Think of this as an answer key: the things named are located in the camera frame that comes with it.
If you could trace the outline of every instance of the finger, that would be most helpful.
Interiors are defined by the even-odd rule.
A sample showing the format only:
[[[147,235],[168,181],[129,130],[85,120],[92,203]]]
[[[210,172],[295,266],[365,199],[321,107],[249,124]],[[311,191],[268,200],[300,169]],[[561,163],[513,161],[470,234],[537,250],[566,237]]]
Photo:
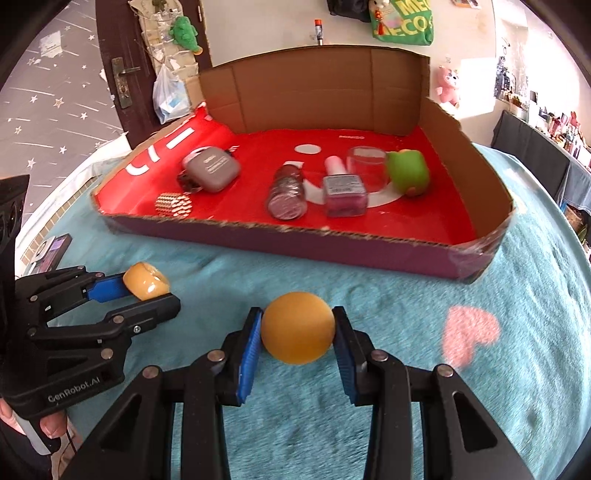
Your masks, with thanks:
[[[59,411],[41,419],[41,430],[51,439],[66,434],[68,419],[66,412]]]
[[[23,435],[25,435],[25,432],[22,431],[21,426],[18,424],[18,422],[14,416],[14,412],[13,412],[12,408],[10,408],[8,403],[6,403],[6,401],[4,401],[1,398],[0,398],[0,420],[2,420],[10,428],[15,429],[18,433],[22,433]]]
[[[0,398],[0,416],[8,419],[12,417],[12,408],[3,398]]]

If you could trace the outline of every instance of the pink heart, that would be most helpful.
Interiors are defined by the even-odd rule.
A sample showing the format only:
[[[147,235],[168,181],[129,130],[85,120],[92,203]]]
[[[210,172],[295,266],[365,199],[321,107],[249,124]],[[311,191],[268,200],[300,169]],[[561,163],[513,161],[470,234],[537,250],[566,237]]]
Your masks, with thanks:
[[[501,336],[501,326],[492,313],[455,305],[447,312],[443,331],[443,358],[453,368],[470,365],[476,345],[492,345]]]

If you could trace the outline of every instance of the door handle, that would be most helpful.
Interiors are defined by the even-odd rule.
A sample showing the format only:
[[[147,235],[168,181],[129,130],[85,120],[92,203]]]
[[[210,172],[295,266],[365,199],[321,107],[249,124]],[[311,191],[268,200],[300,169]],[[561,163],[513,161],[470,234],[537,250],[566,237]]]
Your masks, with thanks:
[[[125,76],[141,70],[141,67],[130,67],[126,69],[123,65],[123,57],[115,57],[114,59],[111,59],[111,65],[113,67],[113,77],[115,79],[119,104],[121,108],[127,108],[132,105],[132,101],[129,85],[127,84],[127,78],[125,78]]]

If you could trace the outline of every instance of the turquoise blanket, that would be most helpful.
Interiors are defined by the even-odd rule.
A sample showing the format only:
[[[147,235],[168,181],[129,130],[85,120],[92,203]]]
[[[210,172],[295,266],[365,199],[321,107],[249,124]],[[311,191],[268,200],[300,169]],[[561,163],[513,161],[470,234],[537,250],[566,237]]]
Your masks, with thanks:
[[[112,233],[82,196],[51,235],[69,232],[61,266],[113,274],[148,261],[171,280],[179,316],[134,338],[129,383],[142,367],[182,367],[238,330],[251,306],[294,290],[343,305],[353,327],[405,364],[450,361],[538,480],[554,480],[591,424],[589,263],[552,199],[513,157],[479,147],[518,206],[486,273],[472,285],[207,245]],[[89,302],[57,325],[93,323],[117,302]],[[477,342],[472,348],[471,340]],[[69,411],[87,436],[120,385]],[[176,439],[181,409],[177,409]],[[422,445],[415,414],[415,478]],[[371,418],[343,392],[334,354],[302,367],[263,353],[241,408],[225,408],[232,478],[342,480],[363,477]],[[178,441],[173,477],[178,477]]]

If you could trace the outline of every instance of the green toy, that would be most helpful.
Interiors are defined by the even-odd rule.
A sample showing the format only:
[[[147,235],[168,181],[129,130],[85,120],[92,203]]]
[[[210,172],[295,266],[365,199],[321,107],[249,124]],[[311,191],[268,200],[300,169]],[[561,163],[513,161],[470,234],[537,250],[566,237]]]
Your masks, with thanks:
[[[178,17],[169,32],[174,42],[193,54],[200,55],[203,49],[197,44],[197,30],[191,25],[188,17]]]
[[[388,152],[386,168],[396,189],[408,197],[421,195],[429,187],[431,175],[419,150]]]

